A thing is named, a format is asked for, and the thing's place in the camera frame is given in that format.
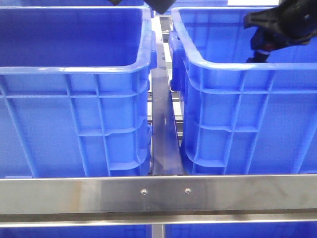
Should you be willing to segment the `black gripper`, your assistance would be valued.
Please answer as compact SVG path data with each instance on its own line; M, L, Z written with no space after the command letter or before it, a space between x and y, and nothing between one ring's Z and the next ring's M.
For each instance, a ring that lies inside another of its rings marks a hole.
M307 45L317 36L317 2L284 0L277 7L249 12L244 17L244 28L250 27L257 27L251 39L253 50Z

